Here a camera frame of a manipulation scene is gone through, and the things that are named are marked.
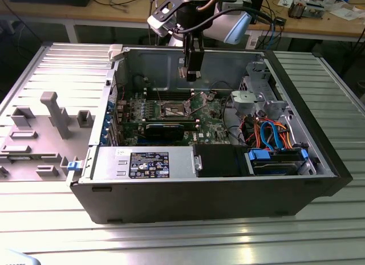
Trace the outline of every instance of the white label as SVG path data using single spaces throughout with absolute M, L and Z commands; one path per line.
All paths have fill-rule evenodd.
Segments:
M 10 160 L 16 161 L 16 160 L 30 160 L 30 157 L 9 157 Z
M 132 153 L 132 149 L 128 149 L 128 148 L 119 148 L 115 150 L 115 155 L 116 156 L 130 156 Z

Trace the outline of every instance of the workbench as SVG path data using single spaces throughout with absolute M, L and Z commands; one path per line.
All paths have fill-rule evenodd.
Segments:
M 100 91 L 103 83 L 91 80 L 92 70 L 105 77 L 109 47 L 42 46 L 0 105 L 0 142 L 17 105 L 48 115 L 34 107 L 43 91 L 57 91 L 71 115 L 80 109 L 94 115 L 97 100 L 75 105 L 74 98 L 86 94 L 84 87 Z M 275 55 L 354 178 L 336 195 L 317 198 L 294 217 L 98 225 L 65 181 L 6 182 L 0 176 L 0 247 L 30 254 L 42 265 L 364 264 L 365 106 L 322 58 Z M 55 80 L 67 74 L 85 80 Z
M 283 37 L 356 42 L 364 27 L 362 24 L 363 20 L 354 19 L 347 21 L 330 13 L 326 13 L 323 19 L 289 18 L 287 16 L 287 8 L 277 6 L 279 0 L 268 1 L 270 7 L 278 16 L 287 19 L 282 33 Z M 365 0 L 350 0 L 350 3 L 365 3 Z M 95 1 L 91 1 L 87 7 L 12 2 L 9 2 L 9 6 L 26 22 L 63 24 L 71 43 L 79 42 L 75 30 L 76 25 L 148 28 L 146 23 L 149 8 L 148 0 L 138 0 L 129 3 L 126 12 L 114 9 L 111 6 L 97 4 Z M 0 20 L 17 20 L 2 2 L 0 2 Z M 266 35 L 268 29 L 269 26 L 262 23 L 250 25 L 249 30 L 246 32 L 246 34 L 250 35 L 246 48 L 254 49 L 258 37 Z

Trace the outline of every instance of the metal bracket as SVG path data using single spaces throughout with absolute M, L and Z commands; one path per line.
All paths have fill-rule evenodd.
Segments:
M 159 22 L 167 21 L 181 6 L 188 3 L 187 0 L 166 0 L 152 14 Z
M 108 51 L 108 57 L 110 62 L 114 62 L 123 57 L 123 45 L 111 44 Z

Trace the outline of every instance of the black cable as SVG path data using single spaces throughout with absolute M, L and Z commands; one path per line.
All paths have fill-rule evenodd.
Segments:
M 364 36 L 365 33 L 365 28 L 363 30 L 363 32 L 361 33 L 358 41 L 356 42 L 355 46 L 352 48 L 351 52 L 350 52 L 350 56 L 348 57 L 348 60 L 345 62 L 345 64 L 343 65 L 340 75 L 341 77 L 344 77 L 344 75 L 347 73 L 347 71 L 351 68 L 352 64 L 355 62 L 356 58 L 364 51 L 365 49 L 365 42 L 363 42 L 359 49 L 356 50 L 359 42 L 361 41 L 362 37 Z
M 352 48 L 351 53 L 353 53 L 355 51 L 356 47 L 358 46 L 358 44 L 360 43 L 362 37 L 364 36 L 364 33 L 365 33 L 365 28 L 364 28 L 363 32 L 361 33 L 361 35 L 360 35 L 358 41 L 356 42 L 355 46 Z
M 17 18 L 18 18 L 18 20 L 19 21 L 21 21 L 22 23 L 23 23 L 23 25 L 27 28 L 27 29 L 29 29 L 29 31 L 40 41 L 40 43 L 42 44 L 43 43 L 43 41 L 41 40 L 41 38 L 27 25 L 27 24 L 25 24 L 25 22 L 23 21 L 23 19 L 22 18 L 20 18 L 19 16 L 18 16 L 18 14 L 16 14 L 9 6 L 8 6 L 8 4 L 5 2 L 5 0 L 1 0 L 3 3 L 4 3 L 4 5 L 7 7 L 7 9 L 14 15 L 14 16 L 16 16 Z
M 172 31 L 174 33 L 177 33 L 177 34 L 186 34 L 186 33 L 189 33 L 189 32 L 192 32 L 194 30 L 198 30 L 200 27 L 204 26 L 205 24 L 217 19 L 218 17 L 222 16 L 223 14 L 226 14 L 226 13 L 230 13 L 232 11 L 245 11 L 247 12 L 248 14 L 256 14 L 258 16 L 260 16 L 261 18 L 267 20 L 270 22 L 270 24 L 273 23 L 273 20 L 266 14 L 258 11 L 258 10 L 255 10 L 255 9 L 252 9 L 250 7 L 235 7 L 235 8 L 232 8 L 232 9 L 226 9 L 226 10 L 222 10 L 220 11 L 219 13 L 216 13 L 214 14 L 213 16 L 209 17 L 207 20 L 201 22 L 199 25 L 197 26 L 194 26 L 194 27 L 191 27 L 191 28 L 188 28 L 186 30 L 180 30 L 179 28 L 173 28 Z
M 234 126 L 231 126 L 231 127 L 227 127 L 226 125 L 226 122 L 224 121 L 224 112 L 226 111 L 226 107 L 227 107 L 227 103 L 230 99 L 230 96 L 227 97 L 227 100 L 224 104 L 224 107 L 223 107 L 223 111 L 222 111 L 222 123 L 223 123 L 223 126 L 224 128 L 227 130 L 228 134 L 230 134 L 233 138 L 235 138 L 239 144 L 243 144 L 243 145 L 246 145 L 245 142 L 241 139 L 241 138 L 238 138 L 235 134 L 233 134 L 231 131 L 229 131 L 230 128 L 234 127 Z
M 229 84 L 229 83 L 227 83 L 226 81 L 215 81 L 211 86 L 210 86 L 210 88 L 209 88 L 209 91 L 211 91 L 212 89 L 213 89 L 213 86 L 215 85 L 215 84 L 218 84 L 218 83 L 224 83 L 225 85 L 227 85 L 230 89 L 232 89 L 232 90 L 234 90 L 234 88 Z
M 266 6 L 262 6 L 266 9 L 268 9 L 270 11 L 270 17 L 271 19 L 275 20 L 276 19 L 276 15 L 275 15 L 275 11 L 272 10 L 272 8 L 270 7 L 270 3 L 268 0 L 265 0 L 266 3 L 267 3 L 267 7 Z M 266 40 L 266 37 L 267 35 L 269 34 L 269 32 L 272 30 L 272 28 L 270 27 L 269 30 L 267 31 L 265 37 L 260 41 L 260 43 L 258 44 L 257 48 L 259 48 L 261 45 L 262 45 L 262 48 L 264 48 L 264 46 L 268 46 L 269 43 L 270 43 L 270 40 L 272 39 L 273 43 L 271 45 L 274 45 L 274 44 L 278 44 L 279 45 L 279 42 L 280 42 L 280 39 L 281 39 L 281 36 L 282 36 L 282 32 L 283 32 L 283 29 L 284 27 L 281 27 L 279 25 L 279 28 L 280 28 L 280 32 L 278 33 L 278 35 L 276 36 L 273 36 L 271 37 L 267 42 L 265 41 Z
M 267 0 L 265 0 L 265 1 L 267 3 L 267 7 L 266 6 L 262 6 L 262 7 L 266 8 L 270 11 L 270 18 L 271 19 L 275 19 L 276 15 L 275 15 L 275 12 L 271 9 L 269 1 L 267 1 Z M 272 27 L 272 24 L 270 24 L 269 30 L 266 32 L 265 37 L 263 39 L 261 39 L 260 43 L 257 45 L 257 48 L 260 48 L 261 45 L 262 45 L 262 48 L 264 47 L 265 39 L 266 39 L 267 35 L 269 34 L 269 32 L 272 31 L 271 27 Z
M 137 0 L 130 0 L 130 1 L 126 1 L 126 2 L 123 2 L 123 3 L 118 3 L 118 4 L 105 4 L 103 2 L 100 2 L 98 0 L 94 0 L 96 3 L 100 4 L 100 5 L 103 5 L 103 6 L 120 6 L 120 5 L 124 5 L 124 4 L 128 4 L 128 3 L 131 3 L 131 2 L 134 2 L 134 1 L 137 1 Z

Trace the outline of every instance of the green circuit board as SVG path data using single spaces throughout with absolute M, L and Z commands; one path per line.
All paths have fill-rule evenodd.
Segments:
M 119 112 L 119 123 L 124 146 L 191 146 L 193 144 L 229 144 L 228 135 L 221 119 L 221 100 L 206 101 L 201 95 L 186 101 L 151 101 L 130 99 Z M 148 124 L 180 124 L 184 126 L 184 138 L 173 142 L 149 142 L 143 134 Z

